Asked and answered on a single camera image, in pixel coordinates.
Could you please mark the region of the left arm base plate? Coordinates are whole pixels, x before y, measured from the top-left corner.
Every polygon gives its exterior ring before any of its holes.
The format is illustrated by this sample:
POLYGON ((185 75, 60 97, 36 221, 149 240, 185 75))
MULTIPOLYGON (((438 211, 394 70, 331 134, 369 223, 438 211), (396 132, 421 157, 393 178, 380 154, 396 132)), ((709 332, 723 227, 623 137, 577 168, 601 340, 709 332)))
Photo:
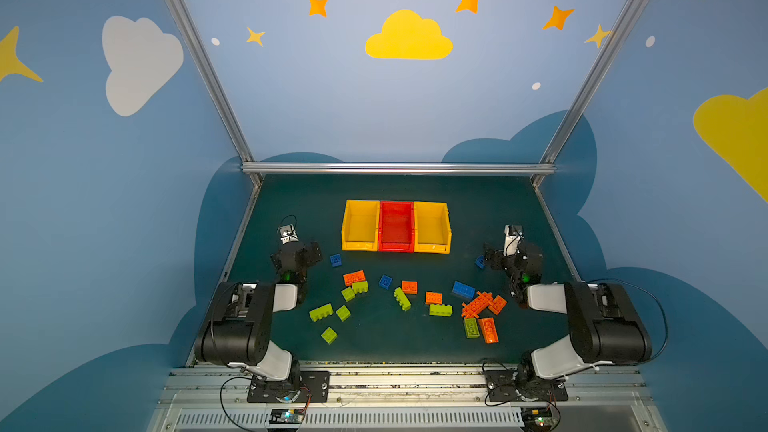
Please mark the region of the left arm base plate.
POLYGON ((325 403, 328 400, 329 382, 329 371, 294 371, 282 381, 254 375, 250 380, 246 400, 248 403, 299 404, 307 400, 325 403))

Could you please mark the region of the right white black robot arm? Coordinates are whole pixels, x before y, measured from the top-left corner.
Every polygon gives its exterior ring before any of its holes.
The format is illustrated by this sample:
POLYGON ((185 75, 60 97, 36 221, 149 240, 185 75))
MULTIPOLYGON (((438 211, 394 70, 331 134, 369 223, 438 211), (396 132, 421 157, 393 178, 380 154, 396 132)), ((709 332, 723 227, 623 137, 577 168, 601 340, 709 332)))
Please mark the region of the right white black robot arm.
POLYGON ((523 397, 543 400, 565 378, 594 366, 631 366, 652 358, 651 336, 623 285, 543 284, 543 254, 524 241, 509 249, 486 244, 483 260, 505 273, 511 298, 520 307, 567 317, 563 338, 521 356, 513 383, 523 397))

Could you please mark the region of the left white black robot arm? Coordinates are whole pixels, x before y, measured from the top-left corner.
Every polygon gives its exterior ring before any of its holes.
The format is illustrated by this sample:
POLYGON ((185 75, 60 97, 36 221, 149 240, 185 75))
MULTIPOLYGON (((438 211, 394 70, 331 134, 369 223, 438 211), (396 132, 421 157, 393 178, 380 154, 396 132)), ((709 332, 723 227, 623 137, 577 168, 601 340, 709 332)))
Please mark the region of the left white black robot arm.
POLYGON ((195 358, 241 368, 269 385, 298 389, 298 361, 272 340, 273 316, 304 302, 308 271, 321 260, 318 243, 289 241, 271 255, 275 279, 219 284, 195 340, 195 358))

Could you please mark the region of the orange lego plane piece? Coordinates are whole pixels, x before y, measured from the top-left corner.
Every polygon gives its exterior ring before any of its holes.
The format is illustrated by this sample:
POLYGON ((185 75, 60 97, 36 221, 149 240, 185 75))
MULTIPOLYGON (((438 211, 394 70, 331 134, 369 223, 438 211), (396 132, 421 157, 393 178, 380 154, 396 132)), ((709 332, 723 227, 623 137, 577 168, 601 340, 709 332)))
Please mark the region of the orange lego plane piece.
POLYGON ((468 304, 462 304, 461 317, 463 319, 476 319, 493 301, 493 295, 489 292, 478 292, 477 296, 468 304))

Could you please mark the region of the large blue lego brick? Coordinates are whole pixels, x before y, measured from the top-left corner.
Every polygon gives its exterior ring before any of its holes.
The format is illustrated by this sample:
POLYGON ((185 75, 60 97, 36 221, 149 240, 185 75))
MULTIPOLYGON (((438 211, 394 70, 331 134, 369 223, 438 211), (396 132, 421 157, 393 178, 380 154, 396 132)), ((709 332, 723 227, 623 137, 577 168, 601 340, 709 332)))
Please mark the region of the large blue lego brick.
POLYGON ((451 294, 464 301, 471 302, 475 298, 476 289, 462 282, 455 281, 451 289, 451 294))

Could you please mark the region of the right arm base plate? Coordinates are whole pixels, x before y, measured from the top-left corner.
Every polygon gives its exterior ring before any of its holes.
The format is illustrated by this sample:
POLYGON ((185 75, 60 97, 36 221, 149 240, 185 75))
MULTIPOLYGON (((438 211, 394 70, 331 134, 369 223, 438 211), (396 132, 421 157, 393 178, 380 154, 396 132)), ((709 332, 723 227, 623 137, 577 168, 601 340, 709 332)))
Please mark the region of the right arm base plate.
POLYGON ((542 379, 535 374, 510 370, 484 373, 489 402, 566 402, 569 399, 563 381, 542 379))

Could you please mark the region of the orange long lego bottom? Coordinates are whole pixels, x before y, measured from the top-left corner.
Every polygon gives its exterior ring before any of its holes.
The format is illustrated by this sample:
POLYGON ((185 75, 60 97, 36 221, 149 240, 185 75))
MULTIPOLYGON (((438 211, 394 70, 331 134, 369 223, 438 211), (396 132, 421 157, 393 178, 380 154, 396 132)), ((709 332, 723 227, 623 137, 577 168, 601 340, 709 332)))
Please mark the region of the orange long lego bottom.
POLYGON ((478 325, 486 344, 497 344, 499 342, 498 331, 493 318, 480 318, 478 325))

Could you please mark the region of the orange square lego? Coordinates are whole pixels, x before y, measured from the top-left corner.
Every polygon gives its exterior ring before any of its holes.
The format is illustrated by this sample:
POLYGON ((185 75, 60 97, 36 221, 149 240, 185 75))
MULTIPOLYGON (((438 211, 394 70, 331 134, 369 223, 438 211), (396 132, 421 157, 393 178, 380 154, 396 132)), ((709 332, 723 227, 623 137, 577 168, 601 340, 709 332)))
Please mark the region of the orange square lego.
POLYGON ((502 310, 506 307, 507 304, 508 302, 504 297, 502 297, 501 295, 497 295, 489 303, 488 310, 494 315, 499 315, 502 312, 502 310))

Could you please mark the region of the orange lego brick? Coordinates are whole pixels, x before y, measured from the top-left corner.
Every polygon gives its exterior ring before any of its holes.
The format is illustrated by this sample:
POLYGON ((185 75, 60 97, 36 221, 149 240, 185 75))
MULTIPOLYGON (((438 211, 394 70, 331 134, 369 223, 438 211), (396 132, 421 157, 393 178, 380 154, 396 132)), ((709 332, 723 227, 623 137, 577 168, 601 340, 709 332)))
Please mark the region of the orange lego brick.
POLYGON ((366 276, 363 270, 359 270, 352 273, 343 275, 344 284, 346 287, 352 286, 354 283, 365 282, 366 276))
POLYGON ((442 294, 438 292, 426 292, 425 304, 426 305, 442 305, 443 304, 442 294))
POLYGON ((401 289, 406 295, 416 295, 418 293, 418 283, 416 281, 402 281, 401 289))

